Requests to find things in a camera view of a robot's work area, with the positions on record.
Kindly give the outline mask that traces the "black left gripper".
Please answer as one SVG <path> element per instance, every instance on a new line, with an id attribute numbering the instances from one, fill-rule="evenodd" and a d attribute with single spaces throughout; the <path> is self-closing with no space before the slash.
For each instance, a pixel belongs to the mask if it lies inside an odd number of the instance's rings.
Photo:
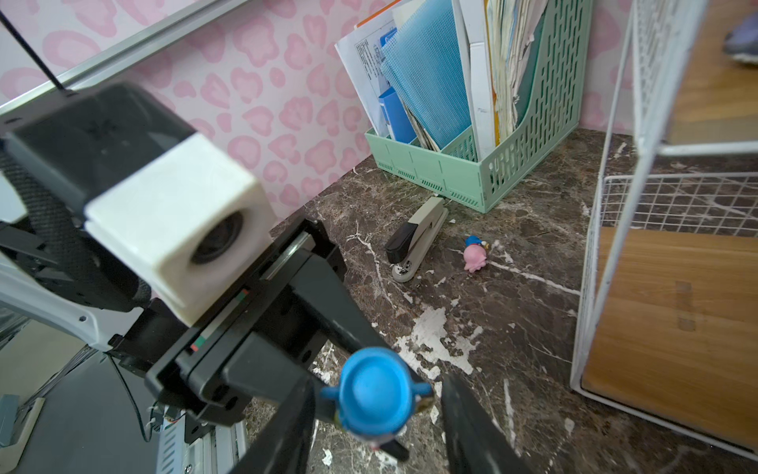
<path id="1" fill-rule="evenodd" d="M 350 354 L 390 345 L 343 285 L 345 261 L 322 221 L 292 223 L 193 327 L 152 303 L 111 355 L 158 403 L 230 426 L 254 399 L 280 404 L 331 342 Z"/>

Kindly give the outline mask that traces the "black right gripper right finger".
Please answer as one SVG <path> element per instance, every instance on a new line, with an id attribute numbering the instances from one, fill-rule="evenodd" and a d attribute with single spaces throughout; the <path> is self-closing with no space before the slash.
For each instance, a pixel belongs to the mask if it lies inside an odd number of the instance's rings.
<path id="1" fill-rule="evenodd" d="M 450 473 L 530 473 L 456 374 L 442 379 L 441 407 Z"/>

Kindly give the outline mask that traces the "blue Doraemon figurine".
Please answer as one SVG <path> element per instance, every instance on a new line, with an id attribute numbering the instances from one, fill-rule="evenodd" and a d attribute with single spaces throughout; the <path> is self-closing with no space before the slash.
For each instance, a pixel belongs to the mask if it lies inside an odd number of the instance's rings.
<path id="1" fill-rule="evenodd" d="M 422 403 L 434 397 L 432 386 L 416 381 L 403 359 L 386 348 L 366 348 L 351 355 L 339 384 L 320 390 L 335 404 L 335 423 L 354 438 L 398 462 L 410 452 L 397 440 Z"/>

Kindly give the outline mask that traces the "large purple Kuromi doll figurine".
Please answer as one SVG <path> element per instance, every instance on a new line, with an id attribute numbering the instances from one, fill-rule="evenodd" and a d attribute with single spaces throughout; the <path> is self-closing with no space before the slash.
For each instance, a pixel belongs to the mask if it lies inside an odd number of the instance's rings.
<path id="1" fill-rule="evenodd" d="M 757 14 L 753 13 L 726 35 L 722 52 L 736 62 L 756 65 L 758 61 L 757 38 L 758 18 Z"/>

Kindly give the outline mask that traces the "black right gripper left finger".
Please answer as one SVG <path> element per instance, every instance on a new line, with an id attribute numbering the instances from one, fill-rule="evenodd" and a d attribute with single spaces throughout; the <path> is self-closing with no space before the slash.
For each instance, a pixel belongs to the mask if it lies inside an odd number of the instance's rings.
<path id="1" fill-rule="evenodd" d="M 315 410 L 314 384 L 303 377 L 230 473 L 305 473 Z"/>

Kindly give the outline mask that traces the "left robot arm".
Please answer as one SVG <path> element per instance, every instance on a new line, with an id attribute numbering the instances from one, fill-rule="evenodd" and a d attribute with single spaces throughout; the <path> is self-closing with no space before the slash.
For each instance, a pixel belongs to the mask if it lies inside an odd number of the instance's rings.
<path id="1" fill-rule="evenodd" d="M 301 380 L 320 420 L 397 432 L 418 375 L 343 285 L 322 223 L 278 239 L 262 184 L 193 135 L 75 209 L 9 155 L 27 215 L 1 226 L 1 299 L 125 359 L 165 405 L 239 422 Z"/>

